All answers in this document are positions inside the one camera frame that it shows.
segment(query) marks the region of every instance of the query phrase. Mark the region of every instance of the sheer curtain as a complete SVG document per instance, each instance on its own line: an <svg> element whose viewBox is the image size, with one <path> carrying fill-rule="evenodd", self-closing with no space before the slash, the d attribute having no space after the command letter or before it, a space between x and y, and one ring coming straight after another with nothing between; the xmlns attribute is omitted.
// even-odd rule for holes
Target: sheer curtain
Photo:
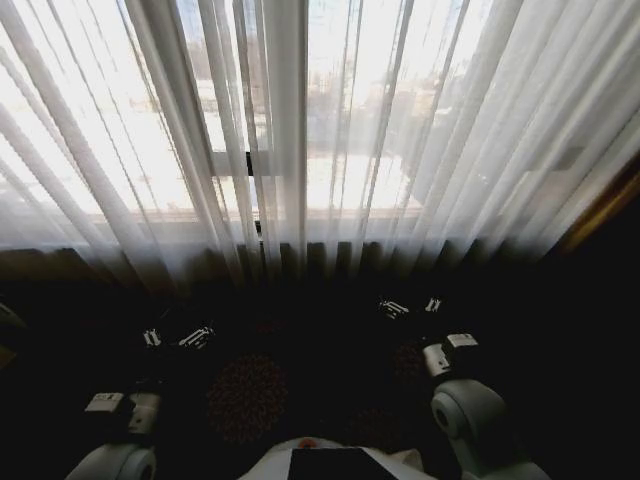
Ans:
<svg viewBox="0 0 640 480"><path fill-rule="evenodd" d="M13 0L0 23L3 276L25 250L162 291L535 259L640 149L637 0Z"/></svg>

